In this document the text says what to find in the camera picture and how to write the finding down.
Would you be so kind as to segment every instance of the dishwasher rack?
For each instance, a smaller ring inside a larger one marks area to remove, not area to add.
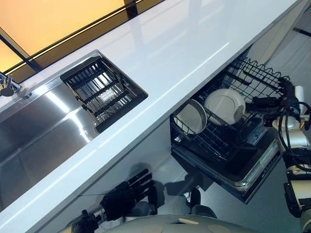
[[[108,59],[95,56],[60,76],[101,133],[147,94]]]
[[[276,97],[283,95],[279,82],[289,80],[288,76],[281,76],[271,68],[258,65],[249,58],[237,58],[214,77],[207,85],[198,91],[192,99],[204,106],[206,97],[220,88],[230,88],[239,92],[246,102],[246,111],[242,119],[236,124],[229,125],[223,119],[205,108],[207,113],[207,126],[196,134],[189,126],[171,115],[172,141],[194,150],[202,156],[213,160],[228,162],[241,146],[247,145],[250,133],[262,123],[262,112],[258,112],[251,104],[253,97]],[[221,126],[211,123],[208,119],[217,119]]]

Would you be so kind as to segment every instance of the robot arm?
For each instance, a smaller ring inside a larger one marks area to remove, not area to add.
[[[300,218],[301,232],[311,233],[311,146],[302,131],[310,128],[311,108],[304,102],[301,86],[295,87],[288,80],[281,80],[279,86],[284,93],[282,98],[255,98],[253,103],[258,108],[277,108],[264,117],[264,124],[277,132],[287,169],[284,190],[288,209]]]

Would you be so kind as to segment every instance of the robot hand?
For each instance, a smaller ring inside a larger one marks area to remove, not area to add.
[[[104,195],[98,208],[90,212],[83,210],[82,214],[73,219],[60,233],[94,233],[102,222],[125,216],[137,202],[148,196],[149,188],[153,187],[154,182],[150,180],[152,174],[147,175],[148,172],[148,169],[145,169],[119,184]]]
[[[149,188],[154,185],[154,182],[147,181],[152,178],[152,175],[148,174],[140,179],[146,173],[148,173],[147,169],[128,181],[122,182],[104,196],[100,205],[104,209],[106,221],[116,220],[126,215],[137,202],[149,194]]]

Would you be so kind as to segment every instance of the faucet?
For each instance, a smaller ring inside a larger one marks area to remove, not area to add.
[[[14,82],[12,78],[13,76],[11,74],[6,76],[0,72],[0,95],[9,97],[21,89],[21,85]]]

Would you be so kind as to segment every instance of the window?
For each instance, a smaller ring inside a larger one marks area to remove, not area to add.
[[[0,71],[20,83],[161,1],[3,0]]]

